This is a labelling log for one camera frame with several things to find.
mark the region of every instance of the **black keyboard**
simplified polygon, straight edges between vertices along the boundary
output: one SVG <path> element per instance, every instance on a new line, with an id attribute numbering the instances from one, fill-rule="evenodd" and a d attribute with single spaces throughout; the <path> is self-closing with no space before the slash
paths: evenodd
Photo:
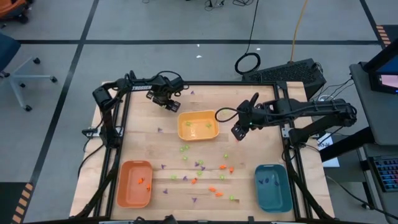
<path id="1" fill-rule="evenodd" d="M 285 64 L 277 67 L 258 70 L 245 75 L 246 81 L 266 82 L 266 81 L 286 81 L 286 82 L 303 82 L 304 84 L 316 81 L 315 70 L 309 64 L 311 62 L 302 60 L 291 64 Z"/>
<path id="2" fill-rule="evenodd" d="M 371 162 L 383 191 L 398 191 L 398 156 L 372 157 Z"/>

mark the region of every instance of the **blue chair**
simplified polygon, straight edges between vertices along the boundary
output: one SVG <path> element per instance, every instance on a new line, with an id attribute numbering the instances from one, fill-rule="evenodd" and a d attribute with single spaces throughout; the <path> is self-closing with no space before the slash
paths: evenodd
<path id="1" fill-rule="evenodd" d="M 25 84 L 21 83 L 18 81 L 20 78 L 49 78 L 51 82 L 55 83 L 57 82 L 57 79 L 53 76 L 50 75 L 17 75 L 17 72 L 28 62 L 32 60 L 32 57 L 27 59 L 23 64 L 18 66 L 17 69 L 15 69 L 12 73 L 7 73 L 4 71 L 6 69 L 7 65 L 10 63 L 10 61 L 14 58 L 14 56 L 17 54 L 19 48 L 21 47 L 21 44 L 14 40 L 11 37 L 8 37 L 4 34 L 0 33 L 0 81 L 6 81 L 11 84 L 12 90 L 15 93 L 15 96 L 17 97 L 17 100 L 20 104 L 20 106 L 26 110 L 30 111 L 32 110 L 32 107 L 29 105 L 25 104 L 24 99 L 22 97 L 21 90 L 19 89 L 20 87 L 24 88 Z M 33 60 L 35 64 L 40 63 L 40 59 L 35 58 Z"/>

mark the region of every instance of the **wooden tabletop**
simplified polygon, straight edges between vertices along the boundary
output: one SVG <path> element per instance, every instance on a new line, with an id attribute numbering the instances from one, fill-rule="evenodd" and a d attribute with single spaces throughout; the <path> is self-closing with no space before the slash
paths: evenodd
<path id="1" fill-rule="evenodd" d="M 262 211 L 256 200 L 254 186 L 254 169 L 261 164 L 281 164 L 282 138 L 278 127 L 250 131 L 246 137 L 237 142 L 231 128 L 237 118 L 227 123 L 220 123 L 220 133 L 210 141 L 185 142 L 177 134 L 177 117 L 187 111 L 218 110 L 221 107 L 236 108 L 243 100 L 249 100 L 255 92 L 259 93 L 258 103 L 274 100 L 271 86 L 191 86 L 174 97 L 181 103 L 178 113 L 167 111 L 148 100 L 146 92 L 135 92 L 131 95 L 129 114 L 121 154 L 121 164 L 130 160 L 144 160 L 152 164 L 154 173 L 152 195 L 148 206 L 144 208 L 121 208 L 114 200 L 112 219 L 134 220 L 141 216 L 147 220 L 163 220 L 166 215 L 173 214 L 178 220 L 224 220 L 246 221 L 253 216 L 256 221 L 292 221 L 294 212 L 266 213 Z M 302 83 L 288 83 L 290 98 L 306 101 Z M 226 111 L 220 114 L 225 119 L 233 114 Z M 98 109 L 95 111 L 93 126 L 100 122 Z M 311 118 L 299 118 L 296 126 L 304 127 L 311 123 Z M 183 154 L 180 147 L 188 144 L 190 149 Z M 317 146 L 315 141 L 307 144 Z M 100 139 L 93 139 L 86 148 L 87 156 L 101 145 Z M 70 215 L 76 215 L 90 200 L 100 179 L 105 149 L 100 150 L 86 161 L 78 180 L 75 197 Z M 307 187 L 317 202 L 331 216 L 334 216 L 328 187 L 325 180 L 322 162 L 318 152 L 310 148 L 301 149 L 303 168 Z M 197 177 L 198 168 L 195 161 L 203 160 L 206 169 L 198 177 L 196 184 L 182 180 L 187 176 L 190 180 Z M 227 170 L 219 170 L 226 164 L 234 166 L 233 174 Z M 223 192 L 224 196 L 215 197 L 208 188 L 214 187 Z M 297 188 L 301 216 L 305 216 L 302 194 Z M 233 195 L 238 201 L 230 201 Z M 101 214 L 104 215 L 108 192 L 103 195 Z"/>

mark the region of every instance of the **teal bowl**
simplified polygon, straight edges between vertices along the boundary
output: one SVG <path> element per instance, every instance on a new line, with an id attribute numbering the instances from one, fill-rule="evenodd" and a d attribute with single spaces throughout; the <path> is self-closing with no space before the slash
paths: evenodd
<path id="1" fill-rule="evenodd" d="M 259 165 L 254 172 L 257 202 L 269 213 L 288 212 L 292 209 L 292 196 L 286 169 L 279 164 Z"/>

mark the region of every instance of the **gray floor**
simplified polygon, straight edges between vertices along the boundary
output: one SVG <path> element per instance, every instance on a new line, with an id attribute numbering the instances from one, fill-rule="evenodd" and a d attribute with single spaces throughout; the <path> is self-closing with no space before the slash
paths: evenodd
<path id="1" fill-rule="evenodd" d="M 99 0 L 88 40 L 181 40 L 247 39 L 254 4 L 204 10 L 204 0 Z M 263 0 L 259 3 L 253 39 L 291 40 L 304 0 Z M 377 24 L 398 24 L 397 1 L 366 0 Z M 1 32 L 19 40 L 79 40 L 93 0 L 36 0 L 30 22 L 7 22 Z M 309 0 L 298 40 L 376 40 L 369 21 L 357 0 Z M 161 70 L 173 70 L 185 80 L 240 80 L 235 61 L 247 45 L 238 44 L 157 44 L 84 45 L 65 104 L 53 135 L 44 166 L 27 211 L 25 222 L 67 218 L 76 187 L 76 173 L 82 160 L 85 138 L 80 131 L 91 124 L 95 102 L 91 92 L 106 80 L 115 80 L 129 70 L 138 77 L 151 77 Z M 59 82 L 27 82 L 25 100 L 30 113 L 19 108 L 11 88 L 0 88 L 0 181 L 29 181 L 55 105 L 75 54 L 76 45 L 24 44 L 10 64 L 12 70 L 26 57 L 42 59 L 29 65 L 31 73 L 55 75 Z M 349 78 L 348 66 L 372 58 L 378 45 L 297 45 L 294 60 L 313 58 L 320 62 L 328 83 Z M 261 56 L 261 68 L 286 63 L 291 45 L 252 45 L 250 52 Z M 241 69 L 253 66 L 245 60 Z M 340 131 L 351 134 L 367 126 L 355 88 L 339 97 L 358 109 L 358 122 Z M 336 217 L 356 222 L 385 223 L 382 215 L 363 210 L 335 184 L 329 183 Z M 365 198 L 361 185 L 347 183 L 356 195 Z"/>

